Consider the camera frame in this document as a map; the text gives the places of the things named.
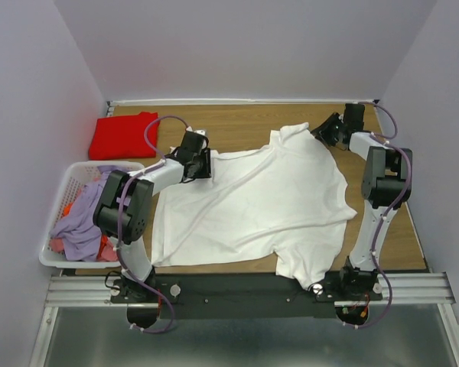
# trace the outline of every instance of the wooden table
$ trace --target wooden table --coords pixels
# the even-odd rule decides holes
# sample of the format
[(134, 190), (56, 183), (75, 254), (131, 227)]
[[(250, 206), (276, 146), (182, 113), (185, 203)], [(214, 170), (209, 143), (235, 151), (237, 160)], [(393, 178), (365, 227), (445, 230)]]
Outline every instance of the wooden table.
[[(332, 112), (342, 113), (343, 105), (117, 106), (114, 115), (136, 115), (144, 111), (158, 112), (159, 116), (178, 115), (195, 129), (205, 128), (208, 131), (210, 147), (219, 152), (228, 152), (260, 148), (269, 142), (270, 130), (279, 130), (283, 125), (309, 122), (310, 128), (319, 126)], [(380, 131), (376, 114), (370, 106), (366, 107), (364, 122), (366, 130)], [(162, 151), (168, 151), (170, 146), (180, 144), (183, 134), (184, 129), (178, 120), (163, 121), (159, 128), (158, 147)], [(347, 223), (342, 251), (331, 267), (333, 270), (338, 270), (343, 266), (359, 234), (364, 208), (360, 184), (365, 162), (350, 151), (331, 148), (330, 152), (347, 180), (347, 203), (357, 211), (356, 217)], [(150, 165), (158, 161), (158, 158), (133, 161)], [(154, 197), (150, 225), (143, 236), (148, 255), (151, 254), (151, 229), (157, 202), (158, 196)], [(275, 271), (276, 262), (277, 256), (272, 254), (258, 260), (229, 264), (163, 267), (157, 268), (157, 273), (265, 272)], [(425, 269), (422, 251), (405, 205), (399, 210), (389, 227), (380, 264), (387, 270)], [(92, 273), (98, 274), (95, 271), (81, 271), (81, 274)]]

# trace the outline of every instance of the gray floor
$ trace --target gray floor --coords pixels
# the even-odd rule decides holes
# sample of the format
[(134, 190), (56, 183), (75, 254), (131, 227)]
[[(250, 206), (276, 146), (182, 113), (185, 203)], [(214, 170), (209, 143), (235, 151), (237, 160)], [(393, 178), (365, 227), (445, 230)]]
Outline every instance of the gray floor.
[[(380, 312), (373, 307), (371, 317)], [(438, 308), (394, 306), (379, 324), (337, 320), (182, 320), (158, 336), (128, 328), (125, 310), (64, 309), (48, 366), (455, 366)]]

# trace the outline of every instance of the gray wall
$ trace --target gray wall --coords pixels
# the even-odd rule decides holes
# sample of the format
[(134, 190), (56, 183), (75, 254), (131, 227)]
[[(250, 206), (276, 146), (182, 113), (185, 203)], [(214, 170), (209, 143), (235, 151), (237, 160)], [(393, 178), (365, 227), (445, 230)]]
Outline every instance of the gray wall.
[(382, 101), (399, 120), (398, 141), (414, 149), (413, 219), (459, 316), (459, 0), (439, 0)]
[(103, 98), (51, 0), (0, 0), (0, 366), (28, 365), (50, 271), (38, 250), (60, 178)]
[(379, 98), (435, 0), (56, 0), (107, 99)]

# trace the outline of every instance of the white plastic basket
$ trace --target white plastic basket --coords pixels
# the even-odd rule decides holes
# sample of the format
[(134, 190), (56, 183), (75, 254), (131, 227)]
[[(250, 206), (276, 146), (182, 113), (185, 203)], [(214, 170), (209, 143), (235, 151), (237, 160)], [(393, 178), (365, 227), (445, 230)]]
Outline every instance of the white plastic basket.
[[(46, 266), (53, 266), (55, 268), (75, 268), (75, 269), (103, 269), (115, 268), (120, 266), (118, 261), (104, 262), (104, 261), (68, 261), (64, 254), (54, 252), (50, 246), (49, 232), (52, 230), (56, 222), (61, 218), (63, 209), (68, 204), (72, 203), (78, 194), (78, 190), (83, 185), (100, 177), (98, 166), (115, 165), (126, 167), (128, 171), (138, 171), (144, 166), (140, 163), (128, 161), (87, 161), (78, 162), (68, 167), (67, 172), (63, 177), (57, 198), (54, 202), (53, 210), (47, 224), (47, 236), (44, 239), (41, 253), (39, 254), (39, 261)], [(139, 240), (144, 246), (143, 238)]]

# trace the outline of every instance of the white t-shirt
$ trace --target white t-shirt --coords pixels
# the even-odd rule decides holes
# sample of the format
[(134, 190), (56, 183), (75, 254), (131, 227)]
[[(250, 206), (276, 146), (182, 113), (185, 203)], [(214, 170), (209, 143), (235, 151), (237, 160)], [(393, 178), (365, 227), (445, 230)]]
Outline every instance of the white t-shirt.
[(253, 151), (211, 151), (213, 177), (162, 190), (154, 266), (253, 260), (273, 252), (277, 275), (320, 281), (343, 243), (347, 182), (308, 124), (271, 131)]

